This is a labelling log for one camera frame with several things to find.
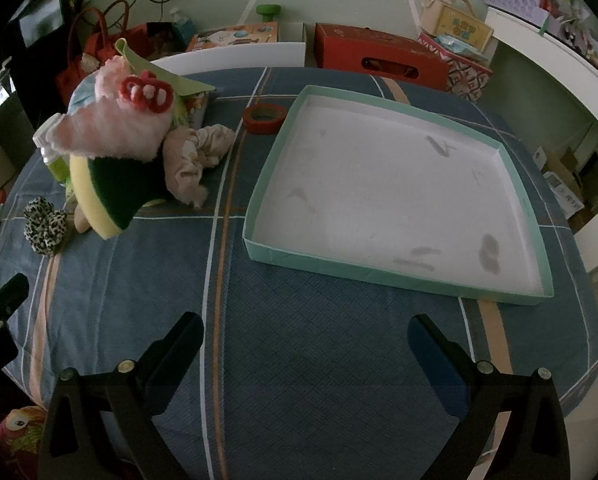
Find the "leopard print scrunchie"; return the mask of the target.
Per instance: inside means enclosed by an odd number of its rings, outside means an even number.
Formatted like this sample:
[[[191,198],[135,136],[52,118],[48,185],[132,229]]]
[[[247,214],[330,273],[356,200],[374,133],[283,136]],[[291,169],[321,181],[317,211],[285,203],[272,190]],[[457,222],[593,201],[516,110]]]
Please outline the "leopard print scrunchie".
[[[26,219],[23,234],[32,250],[41,256],[55,255],[67,232],[67,212],[55,209],[51,202],[37,197],[26,205],[23,217]]]

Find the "yellow green sponge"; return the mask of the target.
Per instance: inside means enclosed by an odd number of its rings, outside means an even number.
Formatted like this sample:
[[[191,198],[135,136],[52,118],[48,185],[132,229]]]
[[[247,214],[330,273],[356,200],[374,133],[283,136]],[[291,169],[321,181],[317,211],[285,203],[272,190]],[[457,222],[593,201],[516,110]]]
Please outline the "yellow green sponge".
[[[140,208],[169,196],[160,155],[150,162],[71,155],[70,177],[85,220],[103,240],[128,229]]]

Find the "pink fluffy sock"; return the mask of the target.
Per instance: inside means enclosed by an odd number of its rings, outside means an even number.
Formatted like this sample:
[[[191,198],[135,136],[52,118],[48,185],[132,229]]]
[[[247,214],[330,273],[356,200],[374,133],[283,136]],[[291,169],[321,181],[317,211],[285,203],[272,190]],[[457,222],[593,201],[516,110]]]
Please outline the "pink fluffy sock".
[[[88,158],[153,160],[173,118],[174,90],[121,55],[95,74],[95,100],[61,116],[47,133],[53,150]]]

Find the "beige cloth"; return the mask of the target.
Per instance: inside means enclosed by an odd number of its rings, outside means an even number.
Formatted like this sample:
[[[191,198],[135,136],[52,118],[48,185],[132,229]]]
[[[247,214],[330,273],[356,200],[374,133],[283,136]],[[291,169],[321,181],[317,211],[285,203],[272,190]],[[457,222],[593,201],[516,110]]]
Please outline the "beige cloth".
[[[179,202],[200,209],[208,197],[203,170],[218,166],[234,145],[236,133],[223,125],[200,129],[180,126],[165,136],[162,156],[165,185]]]

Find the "shallow green cardboard tray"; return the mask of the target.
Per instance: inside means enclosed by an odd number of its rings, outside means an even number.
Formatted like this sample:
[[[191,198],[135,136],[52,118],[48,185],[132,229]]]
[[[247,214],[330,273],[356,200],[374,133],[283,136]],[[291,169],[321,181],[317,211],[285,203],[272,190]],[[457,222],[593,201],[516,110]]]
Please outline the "shallow green cardboard tray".
[[[252,260],[431,294],[538,304],[543,238],[505,146],[411,105],[308,86],[253,189]]]

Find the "cartoon snack packet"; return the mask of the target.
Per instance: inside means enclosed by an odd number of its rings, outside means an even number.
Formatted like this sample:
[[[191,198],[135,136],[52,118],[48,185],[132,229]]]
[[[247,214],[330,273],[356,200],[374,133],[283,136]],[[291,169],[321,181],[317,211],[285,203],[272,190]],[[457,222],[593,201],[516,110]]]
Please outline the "cartoon snack packet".
[[[209,99],[209,92],[199,92],[190,96],[184,96],[182,102],[186,110],[189,127],[199,129],[203,126],[203,117],[205,117]]]

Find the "yellow green cloth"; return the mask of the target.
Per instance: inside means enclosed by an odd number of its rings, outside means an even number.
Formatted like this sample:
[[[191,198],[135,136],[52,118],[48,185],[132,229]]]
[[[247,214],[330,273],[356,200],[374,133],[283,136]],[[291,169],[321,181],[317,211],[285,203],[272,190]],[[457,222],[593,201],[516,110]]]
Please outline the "yellow green cloth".
[[[194,94],[215,90],[211,84],[175,75],[169,72],[169,70],[165,70],[145,60],[145,58],[139,56],[128,46],[128,41],[124,38],[116,40],[114,47],[128,61],[134,73],[141,74],[145,70],[148,70],[148,72],[153,73],[159,80],[167,82],[179,96],[193,96]]]

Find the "red felt handbag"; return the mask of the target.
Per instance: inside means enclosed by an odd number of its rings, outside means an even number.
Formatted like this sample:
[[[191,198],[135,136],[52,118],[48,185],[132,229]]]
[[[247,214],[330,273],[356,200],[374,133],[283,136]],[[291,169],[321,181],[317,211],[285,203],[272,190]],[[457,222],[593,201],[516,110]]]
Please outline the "red felt handbag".
[[[121,32],[110,34],[107,24],[107,13],[118,4],[123,6]],[[87,14],[95,15],[96,23],[93,32],[86,39],[82,52],[80,54],[72,54],[72,34],[75,32],[81,18],[85,18]],[[126,0],[113,1],[110,6],[107,6],[105,11],[95,8],[95,6],[89,6],[75,17],[68,36],[68,65],[56,77],[57,88],[64,105],[69,104],[73,91],[87,75],[96,72],[99,67],[118,54],[116,42],[119,39],[124,39],[135,53],[142,56],[150,55],[151,48],[148,40],[147,25],[140,24],[128,28],[129,17],[130,3]]]

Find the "white shelf unit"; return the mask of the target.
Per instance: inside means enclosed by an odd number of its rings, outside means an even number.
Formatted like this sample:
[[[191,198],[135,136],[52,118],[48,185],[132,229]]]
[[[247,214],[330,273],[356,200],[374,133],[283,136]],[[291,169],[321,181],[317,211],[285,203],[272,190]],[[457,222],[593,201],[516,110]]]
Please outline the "white shelf unit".
[[[598,270],[598,72],[536,26],[497,8],[486,23],[497,44],[493,75],[480,99],[503,117],[529,152],[545,148],[580,186],[574,217],[584,267]]]

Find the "red tape roll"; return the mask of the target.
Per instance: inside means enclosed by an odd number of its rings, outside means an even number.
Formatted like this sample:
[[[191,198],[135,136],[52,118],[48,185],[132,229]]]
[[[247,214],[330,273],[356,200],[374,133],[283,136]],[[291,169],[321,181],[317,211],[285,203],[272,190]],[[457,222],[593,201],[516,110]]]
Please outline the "red tape roll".
[[[286,116],[285,107],[272,103],[251,105],[241,113],[247,131],[258,136],[274,136],[282,127]]]

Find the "patterned storage basket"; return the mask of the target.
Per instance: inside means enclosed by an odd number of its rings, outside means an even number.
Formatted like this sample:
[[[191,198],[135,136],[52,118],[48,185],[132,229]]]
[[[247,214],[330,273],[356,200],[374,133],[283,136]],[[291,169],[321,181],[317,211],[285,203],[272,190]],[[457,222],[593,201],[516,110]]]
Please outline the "patterned storage basket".
[[[448,64],[448,92],[473,103],[480,100],[493,74],[490,67],[449,51],[426,32],[420,32],[417,41]]]

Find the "white foam board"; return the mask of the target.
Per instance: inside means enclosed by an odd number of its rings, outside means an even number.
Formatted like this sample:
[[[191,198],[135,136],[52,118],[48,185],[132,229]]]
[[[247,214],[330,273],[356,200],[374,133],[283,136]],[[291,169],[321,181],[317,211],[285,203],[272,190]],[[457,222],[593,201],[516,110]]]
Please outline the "white foam board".
[[[182,76],[234,68],[302,67],[306,46],[305,42],[272,42],[216,47],[159,58],[154,64]]]

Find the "red cardboard box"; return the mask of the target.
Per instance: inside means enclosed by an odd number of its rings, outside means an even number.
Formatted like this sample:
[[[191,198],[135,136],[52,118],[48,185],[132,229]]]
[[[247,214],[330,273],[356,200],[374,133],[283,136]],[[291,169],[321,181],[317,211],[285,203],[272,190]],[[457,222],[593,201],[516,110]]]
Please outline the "red cardboard box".
[[[416,40],[370,28],[317,23],[316,65],[447,90],[449,66]]]

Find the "wooden toy carrier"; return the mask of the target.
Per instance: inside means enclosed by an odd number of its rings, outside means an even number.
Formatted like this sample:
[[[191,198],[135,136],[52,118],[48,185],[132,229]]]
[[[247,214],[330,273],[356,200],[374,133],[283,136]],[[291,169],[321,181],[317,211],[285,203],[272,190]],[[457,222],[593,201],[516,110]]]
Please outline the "wooden toy carrier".
[[[476,15],[470,0],[425,0],[421,29],[429,36],[451,36],[484,52],[493,29]]]

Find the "green dumbbell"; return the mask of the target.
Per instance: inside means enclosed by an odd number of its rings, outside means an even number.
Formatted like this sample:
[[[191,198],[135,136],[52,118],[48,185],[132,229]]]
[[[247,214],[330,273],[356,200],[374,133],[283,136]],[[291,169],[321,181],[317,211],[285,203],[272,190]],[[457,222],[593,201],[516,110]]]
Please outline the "green dumbbell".
[[[274,22],[275,18],[281,14],[282,6],[280,4],[258,4],[256,14],[259,15],[264,23]]]

